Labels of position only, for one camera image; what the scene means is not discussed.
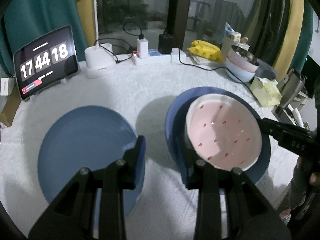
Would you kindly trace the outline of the right hand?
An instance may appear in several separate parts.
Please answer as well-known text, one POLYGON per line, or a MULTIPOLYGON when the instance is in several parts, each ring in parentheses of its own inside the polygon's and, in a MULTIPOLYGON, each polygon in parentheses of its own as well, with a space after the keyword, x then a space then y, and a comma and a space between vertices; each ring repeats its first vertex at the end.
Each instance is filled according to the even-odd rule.
POLYGON ((308 189, 319 188, 319 163, 298 157, 290 183, 289 206, 293 210, 305 202, 308 189))

